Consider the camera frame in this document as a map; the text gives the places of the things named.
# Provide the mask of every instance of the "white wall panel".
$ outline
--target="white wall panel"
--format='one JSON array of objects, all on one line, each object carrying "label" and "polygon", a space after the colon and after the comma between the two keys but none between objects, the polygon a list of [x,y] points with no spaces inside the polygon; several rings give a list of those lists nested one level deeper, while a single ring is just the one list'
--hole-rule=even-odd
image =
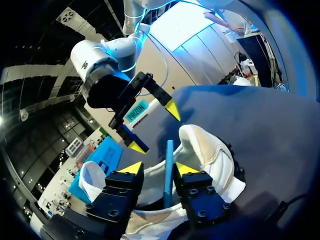
[{"label": "white wall panel", "polygon": [[193,36],[173,55],[199,85],[219,83],[235,66],[236,48],[211,25]]}]

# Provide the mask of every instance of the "gray tabletop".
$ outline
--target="gray tabletop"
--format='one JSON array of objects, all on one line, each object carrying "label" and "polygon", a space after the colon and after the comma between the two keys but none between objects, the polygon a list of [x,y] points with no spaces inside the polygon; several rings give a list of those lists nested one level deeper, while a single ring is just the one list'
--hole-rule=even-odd
[{"label": "gray tabletop", "polygon": [[[261,87],[188,86],[175,92],[181,122],[158,107],[134,133],[150,151],[125,148],[118,169],[143,161],[161,162],[167,140],[180,144],[178,129],[195,124],[231,143],[245,170],[246,189],[235,201],[248,216],[266,217],[280,201],[304,194],[316,176],[320,159],[320,105],[291,93]],[[303,201],[290,206],[279,225],[288,223]]]}]

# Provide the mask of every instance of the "cable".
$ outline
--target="cable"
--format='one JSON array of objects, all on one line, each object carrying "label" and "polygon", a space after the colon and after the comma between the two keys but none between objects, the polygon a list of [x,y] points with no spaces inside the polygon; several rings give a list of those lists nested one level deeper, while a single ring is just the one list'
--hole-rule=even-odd
[{"label": "cable", "polygon": [[[162,88],[163,85],[165,85],[167,79],[168,79],[168,75],[169,75],[169,66],[168,66],[168,62],[165,58],[165,56],[163,55],[162,51],[160,50],[160,48],[157,46],[157,44],[155,43],[155,41],[149,36],[149,34],[146,34],[146,37],[153,43],[153,45],[156,47],[156,49],[159,51],[159,53],[161,54],[164,64],[165,64],[165,68],[166,68],[166,73],[165,73],[165,77],[163,80],[163,83],[160,85],[160,87]],[[144,93],[144,94],[139,94],[139,96],[143,97],[143,96],[147,96],[150,95],[150,93]]]},{"label": "cable", "polygon": [[285,214],[285,212],[288,210],[289,206],[294,204],[296,201],[303,199],[307,196],[307,194],[301,194],[299,196],[294,197],[292,200],[285,202],[281,201],[277,209],[271,213],[264,222],[267,224],[276,224]]},{"label": "cable", "polygon": [[298,201],[298,200],[300,200],[300,199],[303,199],[303,198],[305,198],[305,197],[307,197],[307,194],[306,194],[306,193],[305,193],[305,194],[301,194],[301,195],[299,195],[299,196],[294,197],[294,198],[291,199],[290,201],[288,201],[287,204],[288,204],[288,206],[290,206],[291,204],[294,204],[296,201]]}]

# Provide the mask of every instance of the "white sneaker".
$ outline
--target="white sneaker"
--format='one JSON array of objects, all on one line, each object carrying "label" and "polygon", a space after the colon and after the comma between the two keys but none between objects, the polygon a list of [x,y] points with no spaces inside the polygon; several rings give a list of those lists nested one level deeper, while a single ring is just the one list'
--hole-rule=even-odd
[{"label": "white sneaker", "polygon": [[[201,127],[190,124],[179,129],[180,146],[174,161],[212,177],[212,185],[225,202],[233,202],[246,184],[234,177],[234,161],[227,146]],[[165,161],[144,171],[144,182],[137,206],[154,203],[163,197]],[[134,210],[123,239],[165,240],[171,231],[188,220],[173,186],[174,206],[157,211]]]}]

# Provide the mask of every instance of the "screw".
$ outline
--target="screw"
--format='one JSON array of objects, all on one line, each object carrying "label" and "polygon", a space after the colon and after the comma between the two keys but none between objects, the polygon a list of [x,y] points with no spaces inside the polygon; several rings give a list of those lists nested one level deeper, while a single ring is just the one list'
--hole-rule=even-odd
[{"label": "screw", "polygon": [[213,186],[207,186],[206,190],[207,190],[208,194],[213,194],[216,191],[215,187],[213,187]]},{"label": "screw", "polygon": [[207,211],[205,211],[205,210],[198,211],[198,217],[199,218],[203,218],[203,217],[206,217],[206,216],[207,216]]},{"label": "screw", "polygon": [[126,194],[127,192],[128,192],[128,190],[125,189],[125,188],[122,188],[122,189],[119,190],[120,194]]},{"label": "screw", "polygon": [[109,216],[111,216],[111,217],[116,217],[118,215],[119,215],[118,210],[113,209],[113,210],[109,211]]},{"label": "screw", "polygon": [[208,215],[208,213],[205,210],[198,211],[197,216],[199,218],[199,222],[200,223],[203,222],[207,218],[207,215]]},{"label": "screw", "polygon": [[94,209],[94,205],[92,204],[92,203],[87,203],[86,205],[85,205],[85,208],[87,209],[87,210],[91,210],[91,209]]},{"label": "screw", "polygon": [[197,194],[198,194],[198,190],[197,189],[195,189],[195,188],[190,189],[190,191],[189,191],[189,196],[190,197],[196,197]]},{"label": "screw", "polygon": [[75,238],[76,238],[76,239],[79,239],[83,234],[85,234],[84,231],[78,230],[78,231],[76,231]]},{"label": "screw", "polygon": [[223,210],[229,211],[229,210],[230,210],[230,207],[231,207],[230,203],[225,203],[225,204],[223,205]]}]

